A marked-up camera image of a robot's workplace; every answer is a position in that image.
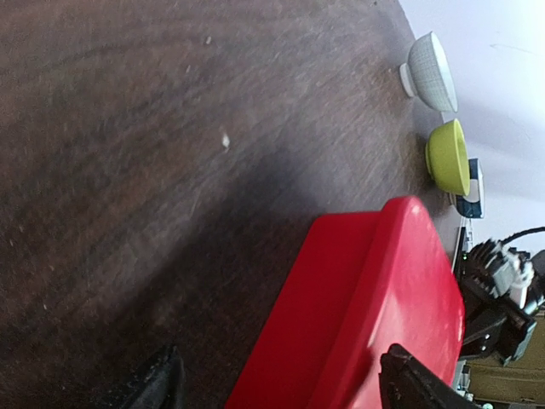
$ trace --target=bowl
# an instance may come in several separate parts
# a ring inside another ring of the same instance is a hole
[[[458,100],[445,51],[434,32],[418,38],[409,58],[399,67],[401,83],[408,96],[419,96],[440,112],[458,111]]]
[[[454,195],[453,201],[462,216],[468,219],[485,217],[485,184],[478,159],[469,159],[469,195]]]
[[[427,171],[437,186],[448,193],[469,194],[469,161],[460,121],[436,128],[426,145]]]

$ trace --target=wire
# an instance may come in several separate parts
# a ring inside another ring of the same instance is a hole
[[[522,232],[511,234],[509,237],[502,240],[502,244],[506,245],[507,243],[511,243],[512,241],[515,241],[516,239],[520,239],[521,237],[526,236],[528,234],[541,233],[541,232],[545,232],[545,226],[542,228],[529,228],[528,230],[523,230]]]

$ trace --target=white wall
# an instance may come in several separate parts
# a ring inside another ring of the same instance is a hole
[[[447,54],[470,158],[485,175],[475,243],[545,226],[545,0],[400,0]],[[513,243],[545,248],[545,233]]]

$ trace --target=wooden table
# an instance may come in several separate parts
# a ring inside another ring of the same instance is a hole
[[[393,0],[0,4],[0,406],[85,406],[164,343],[227,398],[312,220],[403,194],[439,114]]]

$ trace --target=red object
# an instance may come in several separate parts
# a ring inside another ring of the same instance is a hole
[[[451,383],[463,302],[417,198],[311,227],[227,408],[380,408],[380,357],[399,343]]]

